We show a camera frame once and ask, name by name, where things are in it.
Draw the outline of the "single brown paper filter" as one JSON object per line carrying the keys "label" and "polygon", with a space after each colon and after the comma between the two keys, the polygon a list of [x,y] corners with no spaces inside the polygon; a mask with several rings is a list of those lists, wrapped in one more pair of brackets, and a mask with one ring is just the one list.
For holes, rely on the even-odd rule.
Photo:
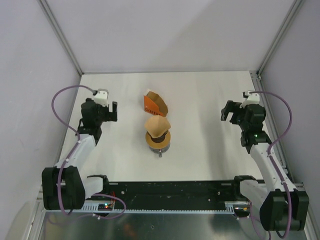
{"label": "single brown paper filter", "polygon": [[171,128],[171,124],[166,117],[154,115],[145,122],[144,128],[152,138],[159,138]]}

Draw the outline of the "wooden ring dripper stand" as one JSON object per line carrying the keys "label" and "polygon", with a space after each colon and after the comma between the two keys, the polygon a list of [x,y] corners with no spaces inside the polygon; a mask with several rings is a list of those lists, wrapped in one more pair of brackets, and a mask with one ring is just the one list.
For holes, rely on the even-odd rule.
{"label": "wooden ring dripper stand", "polygon": [[167,147],[171,142],[171,133],[170,131],[166,131],[162,136],[157,138],[152,138],[152,136],[146,132],[145,133],[145,141],[149,147],[159,150]]}

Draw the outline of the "glass coffee server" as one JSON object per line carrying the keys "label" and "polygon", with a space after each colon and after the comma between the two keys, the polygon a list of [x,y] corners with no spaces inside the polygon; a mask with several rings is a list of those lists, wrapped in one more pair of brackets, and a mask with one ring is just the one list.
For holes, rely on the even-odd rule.
{"label": "glass coffee server", "polygon": [[163,148],[154,148],[154,147],[149,147],[149,149],[158,155],[159,158],[163,157],[163,154],[166,153],[169,149],[170,149],[171,144],[169,143],[167,146],[163,147]]}

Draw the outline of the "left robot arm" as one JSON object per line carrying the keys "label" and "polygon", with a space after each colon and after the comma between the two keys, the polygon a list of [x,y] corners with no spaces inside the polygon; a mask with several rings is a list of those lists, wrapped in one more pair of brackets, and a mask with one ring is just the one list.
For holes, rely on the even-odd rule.
{"label": "left robot arm", "polygon": [[108,177],[103,174],[81,176],[80,171],[98,145],[104,122],[118,120],[118,103],[103,106],[87,98],[81,105],[76,147],[53,167],[41,174],[43,204],[46,210],[80,210],[85,200],[95,195],[100,200],[110,196]]}

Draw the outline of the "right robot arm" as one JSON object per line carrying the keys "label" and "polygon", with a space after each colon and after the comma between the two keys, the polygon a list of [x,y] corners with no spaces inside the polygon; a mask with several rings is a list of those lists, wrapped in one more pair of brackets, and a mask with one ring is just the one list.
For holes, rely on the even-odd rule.
{"label": "right robot arm", "polygon": [[302,231],[306,224],[309,196],[299,191],[278,161],[271,139],[263,130],[266,110],[258,103],[244,104],[228,100],[221,110],[221,120],[241,129],[241,145],[253,158],[264,185],[253,177],[243,177],[230,188],[231,196],[242,201],[247,198],[259,210],[259,219],[266,231]]}

